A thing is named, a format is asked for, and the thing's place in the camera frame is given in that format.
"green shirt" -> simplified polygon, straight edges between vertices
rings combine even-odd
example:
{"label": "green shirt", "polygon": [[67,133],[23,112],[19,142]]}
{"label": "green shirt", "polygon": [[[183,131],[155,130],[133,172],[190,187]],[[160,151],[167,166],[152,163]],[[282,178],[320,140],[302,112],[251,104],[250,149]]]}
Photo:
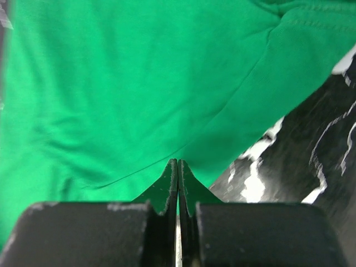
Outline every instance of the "green shirt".
{"label": "green shirt", "polygon": [[36,201],[130,201],[170,158],[209,186],[356,42],[354,1],[16,0],[0,245]]}

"black and white marbled surface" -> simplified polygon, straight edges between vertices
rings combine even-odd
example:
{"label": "black and white marbled surface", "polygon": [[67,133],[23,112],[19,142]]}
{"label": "black and white marbled surface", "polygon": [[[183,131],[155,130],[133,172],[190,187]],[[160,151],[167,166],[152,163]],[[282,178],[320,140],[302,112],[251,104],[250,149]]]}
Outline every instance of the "black and white marbled surface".
{"label": "black and white marbled surface", "polygon": [[320,207],[356,266],[356,57],[215,181],[226,202],[304,202]]}

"green fabric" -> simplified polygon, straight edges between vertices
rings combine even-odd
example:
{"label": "green fabric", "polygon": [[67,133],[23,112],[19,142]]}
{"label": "green fabric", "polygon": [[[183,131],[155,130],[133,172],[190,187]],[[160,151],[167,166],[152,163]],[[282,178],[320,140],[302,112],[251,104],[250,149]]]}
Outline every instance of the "green fabric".
{"label": "green fabric", "polygon": [[130,201],[169,158],[209,186],[356,42],[354,1],[16,0],[0,244],[36,201]]}

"seam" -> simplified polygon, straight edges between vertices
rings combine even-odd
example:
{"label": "seam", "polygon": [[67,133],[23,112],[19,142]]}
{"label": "seam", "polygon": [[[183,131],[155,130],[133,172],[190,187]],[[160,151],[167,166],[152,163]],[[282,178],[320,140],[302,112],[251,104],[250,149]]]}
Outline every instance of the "seam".
{"label": "seam", "polygon": [[326,12],[326,11],[332,11],[334,13],[341,13],[341,14],[351,14],[355,16],[355,12],[356,12],[356,6],[342,6],[341,4],[337,5],[337,6],[324,6],[321,4],[312,4],[309,6],[301,6],[298,7],[297,9],[305,9],[305,10],[310,10],[310,11],[322,11],[322,12]]}
{"label": "seam", "polygon": [[327,25],[327,24],[320,23],[320,22],[303,21],[300,19],[291,19],[291,20],[288,20],[285,22],[288,24],[292,24],[292,25],[311,26],[311,27],[316,27],[316,28],[332,29],[332,30],[341,31],[341,32],[356,32],[356,27]]}
{"label": "seam", "polygon": [[202,128],[202,130],[200,131],[199,134],[196,135],[199,136],[201,135],[201,133],[205,130],[205,128],[225,109],[225,107],[230,103],[231,99],[233,98],[234,94],[236,94],[237,90],[239,90],[239,88],[245,83],[245,81],[248,79],[248,77],[250,77],[250,75],[253,73],[253,71],[256,69],[256,66],[261,62],[261,60],[265,57],[268,47],[269,47],[269,42],[270,42],[270,35],[272,33],[273,30],[275,30],[281,23],[279,23],[278,25],[276,25],[274,28],[270,29],[270,31],[268,32],[267,35],[267,42],[266,42],[266,46],[265,49],[261,55],[261,57],[255,62],[255,64],[253,65],[253,67],[251,68],[251,70],[246,74],[246,76],[242,79],[242,81],[240,82],[240,84],[236,87],[234,93],[231,94],[231,96],[228,98],[228,100],[226,101],[226,103],[224,104],[224,106],[220,109],[219,112],[217,112],[213,118],[211,118],[211,120],[209,122],[206,123],[206,125]]}
{"label": "seam", "polygon": [[183,145],[181,148],[179,148],[179,149],[177,149],[176,151],[174,151],[174,152],[172,152],[171,154],[169,154],[168,156],[165,156],[165,157],[163,157],[163,158],[161,158],[161,159],[159,159],[159,160],[156,160],[155,162],[153,162],[153,163],[151,163],[151,164],[148,164],[147,166],[145,166],[145,167],[143,167],[143,168],[141,168],[141,169],[139,169],[139,170],[137,170],[137,171],[134,171],[134,172],[132,172],[132,173],[130,173],[130,174],[127,174],[127,175],[125,175],[124,177],[121,177],[121,178],[119,178],[119,179],[117,179],[117,180],[115,180],[115,181],[108,182],[108,183],[106,183],[106,184],[104,184],[104,185],[88,185],[87,183],[83,182],[83,184],[84,184],[85,186],[82,187],[81,189],[102,189],[102,188],[104,188],[104,187],[106,187],[106,186],[110,186],[110,185],[112,185],[112,184],[115,184],[115,183],[117,183],[117,182],[120,182],[121,180],[123,180],[123,179],[125,179],[125,178],[128,178],[128,177],[130,177],[130,176],[132,176],[132,175],[134,175],[134,174],[139,173],[140,171],[143,171],[143,170],[145,170],[145,169],[147,169],[147,168],[149,168],[149,167],[151,167],[151,166],[153,166],[153,165],[156,165],[157,163],[161,162],[162,160],[167,160],[167,159],[170,158],[172,155],[174,155],[174,154],[178,153],[180,150],[182,150],[182,149],[183,149],[185,146],[187,146],[189,143],[190,143],[190,141],[189,141],[188,143],[186,143],[185,145]]}

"stitching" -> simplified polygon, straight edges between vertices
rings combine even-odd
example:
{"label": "stitching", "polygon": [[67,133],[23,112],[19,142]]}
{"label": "stitching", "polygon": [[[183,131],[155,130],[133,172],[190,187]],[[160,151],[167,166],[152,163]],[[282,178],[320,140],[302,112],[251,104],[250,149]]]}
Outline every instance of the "stitching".
{"label": "stitching", "polygon": [[311,10],[311,11],[333,11],[333,12],[343,12],[343,13],[350,13],[352,15],[355,15],[356,12],[356,7],[354,6],[342,6],[342,5],[337,5],[337,6],[322,6],[322,5],[316,5],[312,4],[310,6],[301,6],[298,7],[298,9],[306,9],[306,10]]}
{"label": "stitching", "polygon": [[292,24],[292,25],[300,24],[300,25],[311,26],[311,27],[332,29],[332,30],[337,30],[337,31],[342,31],[342,32],[356,32],[356,28],[354,28],[354,27],[327,25],[327,24],[323,24],[323,23],[320,23],[320,22],[302,21],[302,20],[299,20],[299,19],[288,20],[288,21],[285,21],[285,22],[289,23],[289,24]]}
{"label": "stitching", "polygon": [[106,184],[104,184],[104,185],[88,185],[88,186],[86,186],[85,188],[101,189],[101,188],[104,188],[104,187],[106,187],[106,186],[110,186],[110,185],[112,185],[112,184],[115,184],[115,183],[117,183],[117,182],[119,182],[119,181],[121,181],[121,180],[123,180],[123,179],[125,179],[125,178],[128,178],[128,177],[131,176],[131,175],[134,175],[134,174],[136,174],[136,173],[138,173],[138,172],[140,172],[140,171],[143,171],[144,169],[147,169],[147,168],[149,168],[149,167],[151,167],[151,166],[153,166],[153,165],[155,165],[155,164],[161,162],[162,160],[167,160],[167,159],[168,159],[169,157],[171,157],[172,155],[174,155],[174,154],[180,152],[180,151],[183,150],[186,146],[188,146],[188,145],[190,145],[191,143],[195,142],[195,141],[199,138],[199,136],[201,136],[202,134],[205,133],[205,129],[209,126],[209,124],[211,124],[211,122],[215,119],[215,117],[217,117],[217,116],[225,109],[225,107],[231,102],[231,99],[232,99],[233,96],[236,94],[237,90],[245,83],[245,80],[251,75],[251,73],[253,73],[253,71],[256,69],[257,65],[259,64],[259,62],[264,58],[264,56],[265,56],[265,54],[266,54],[266,52],[267,52],[268,44],[269,44],[269,42],[270,42],[270,35],[271,35],[271,32],[272,32],[274,29],[276,29],[277,26],[275,26],[274,28],[272,28],[272,29],[269,30],[268,36],[267,36],[267,40],[266,40],[265,50],[264,50],[263,53],[261,54],[261,57],[255,62],[255,64],[252,66],[251,70],[246,74],[246,76],[243,78],[243,80],[240,82],[240,84],[237,85],[235,91],[234,91],[234,92],[229,96],[229,98],[226,100],[226,103],[225,103],[224,106],[221,108],[221,110],[218,111],[218,112],[213,116],[213,118],[211,118],[210,121],[207,122],[207,123],[205,124],[205,126],[204,126],[195,136],[193,136],[186,144],[184,144],[182,147],[180,147],[180,148],[177,149],[176,151],[170,153],[168,156],[165,156],[164,158],[159,159],[159,160],[157,160],[157,161],[155,161],[155,162],[153,162],[153,163],[151,163],[151,164],[149,164],[149,165],[147,165],[147,166],[145,166],[145,167],[143,167],[143,168],[141,168],[141,169],[139,169],[139,170],[136,170],[136,171],[134,171],[134,172],[132,172],[132,173],[130,173],[130,174],[128,174],[128,175],[125,175],[124,177],[121,177],[121,178],[116,179],[116,180],[114,180],[114,181],[108,182],[108,183],[106,183]]}

